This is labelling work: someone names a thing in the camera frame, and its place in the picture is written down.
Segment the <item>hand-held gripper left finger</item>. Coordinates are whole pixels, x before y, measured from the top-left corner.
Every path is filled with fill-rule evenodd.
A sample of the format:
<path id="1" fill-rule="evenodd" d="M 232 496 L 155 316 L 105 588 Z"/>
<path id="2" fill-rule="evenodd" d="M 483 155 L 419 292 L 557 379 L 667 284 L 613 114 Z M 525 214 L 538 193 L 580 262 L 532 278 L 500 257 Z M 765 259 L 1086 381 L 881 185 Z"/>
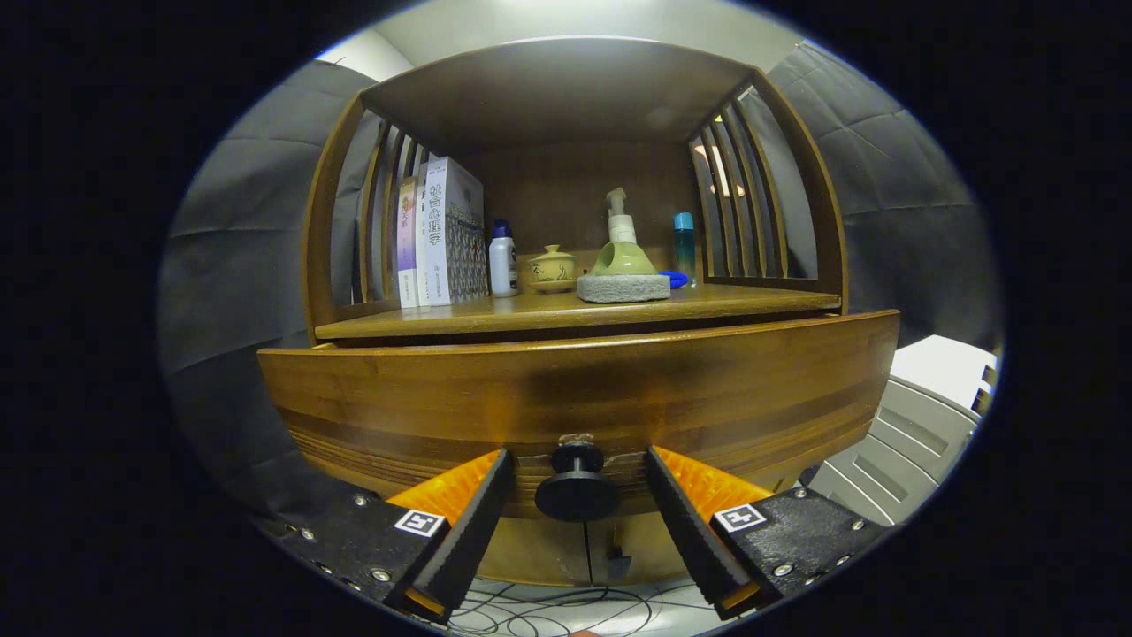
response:
<path id="1" fill-rule="evenodd" d="M 515 485 L 515 459 L 494 449 L 409 471 L 379 491 L 331 477 L 312 497 L 257 508 L 258 528 L 323 582 L 355 600 L 448 625 L 475 580 Z"/>

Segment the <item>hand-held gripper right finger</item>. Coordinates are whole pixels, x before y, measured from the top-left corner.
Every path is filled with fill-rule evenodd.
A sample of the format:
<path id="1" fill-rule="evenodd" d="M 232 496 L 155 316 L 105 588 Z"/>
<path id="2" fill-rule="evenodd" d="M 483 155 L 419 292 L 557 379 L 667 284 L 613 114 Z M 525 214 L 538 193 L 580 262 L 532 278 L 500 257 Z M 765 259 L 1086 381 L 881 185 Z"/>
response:
<path id="1" fill-rule="evenodd" d="M 658 445 L 646 484 L 692 582 L 724 620 L 809 589 L 887 533 L 807 487 L 772 493 Z"/>

